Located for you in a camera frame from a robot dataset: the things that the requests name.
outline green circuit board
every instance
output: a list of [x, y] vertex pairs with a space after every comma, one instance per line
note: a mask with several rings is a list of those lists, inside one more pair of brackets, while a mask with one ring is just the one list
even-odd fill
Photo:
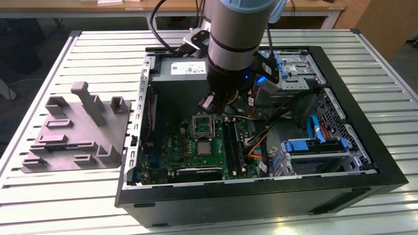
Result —
[[[250, 128], [246, 120], [237, 122], [239, 136], [242, 139], [242, 146], [245, 138], [250, 137]], [[205, 123], [197, 122], [197, 130], [209, 131]], [[159, 169], [182, 169], [182, 168], [202, 168], [202, 167], [219, 167], [223, 169], [223, 180], [256, 178], [258, 176], [257, 162], [249, 161], [246, 164], [246, 172], [233, 175], [229, 171], [225, 140], [223, 140], [223, 127], [222, 120], [214, 121], [214, 137], [211, 140], [194, 138], [194, 122], [193, 119], [182, 122], [167, 122], [165, 135], [162, 156], [150, 158], [151, 167]], [[199, 153], [198, 145], [205, 146], [205, 155]], [[167, 183], [163, 175], [154, 177], [157, 184]]]

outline black case frame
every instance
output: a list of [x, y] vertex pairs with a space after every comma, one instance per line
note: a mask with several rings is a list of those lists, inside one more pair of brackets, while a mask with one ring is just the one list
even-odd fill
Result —
[[365, 150], [377, 166], [377, 174], [260, 180], [253, 183], [211, 184], [189, 187], [153, 187], [122, 190], [125, 158], [117, 204], [145, 227], [205, 224], [266, 219], [281, 216], [338, 212], [373, 194], [385, 193], [408, 179], [321, 47], [306, 49], [328, 80]]

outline metal slatted table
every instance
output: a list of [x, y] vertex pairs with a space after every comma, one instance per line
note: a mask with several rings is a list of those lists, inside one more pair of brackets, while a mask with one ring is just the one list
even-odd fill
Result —
[[[162, 31], [162, 37], [178, 46], [186, 33]], [[49, 97], [62, 95], [67, 101], [77, 101], [71, 84], [87, 81], [91, 93], [99, 94], [102, 100], [123, 96], [135, 101], [145, 50], [159, 46], [147, 31], [83, 32], [69, 38], [0, 161], [0, 234], [324, 235], [418, 231], [418, 96], [362, 35], [349, 30], [276, 30], [273, 37], [277, 45], [324, 47], [408, 175], [406, 186], [368, 198], [337, 214], [149, 230], [123, 209], [114, 207], [119, 168], [24, 174], [22, 162], [46, 120]]]

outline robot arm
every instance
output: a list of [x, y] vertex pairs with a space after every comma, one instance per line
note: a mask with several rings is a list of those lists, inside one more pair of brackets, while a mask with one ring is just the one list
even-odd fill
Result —
[[254, 83], [256, 74], [265, 78], [273, 92], [280, 88], [277, 63], [258, 53], [270, 14], [278, 6], [277, 0], [207, 0], [210, 33], [195, 29], [185, 38], [209, 57], [210, 94], [199, 104], [207, 113], [223, 112], [230, 97], [250, 78]]

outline power supply label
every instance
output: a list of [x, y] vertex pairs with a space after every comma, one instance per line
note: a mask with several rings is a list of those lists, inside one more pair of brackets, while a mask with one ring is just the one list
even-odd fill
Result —
[[207, 66], [205, 61], [174, 62], [171, 64], [171, 75], [206, 74]]

